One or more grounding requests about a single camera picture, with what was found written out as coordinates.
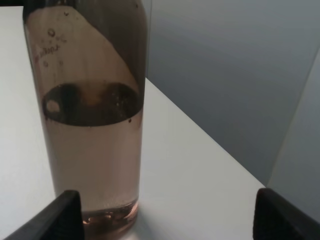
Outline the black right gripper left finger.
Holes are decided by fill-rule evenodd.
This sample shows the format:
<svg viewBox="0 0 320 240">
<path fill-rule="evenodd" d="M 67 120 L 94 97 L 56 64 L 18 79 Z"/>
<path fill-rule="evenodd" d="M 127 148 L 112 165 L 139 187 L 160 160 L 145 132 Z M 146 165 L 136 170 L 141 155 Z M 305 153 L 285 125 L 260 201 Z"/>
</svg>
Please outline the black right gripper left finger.
<svg viewBox="0 0 320 240">
<path fill-rule="evenodd" d="M 7 240 L 83 240 L 84 226 L 78 191 L 66 190 Z"/>
</svg>

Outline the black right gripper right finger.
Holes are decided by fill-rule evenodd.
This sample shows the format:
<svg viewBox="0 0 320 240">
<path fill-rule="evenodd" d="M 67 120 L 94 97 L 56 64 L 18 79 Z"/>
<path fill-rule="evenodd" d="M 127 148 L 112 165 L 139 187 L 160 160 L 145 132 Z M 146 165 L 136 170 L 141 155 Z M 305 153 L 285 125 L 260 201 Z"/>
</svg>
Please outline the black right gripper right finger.
<svg viewBox="0 0 320 240">
<path fill-rule="evenodd" d="M 318 240 L 320 224 L 270 188 L 256 194 L 254 240 Z"/>
</svg>

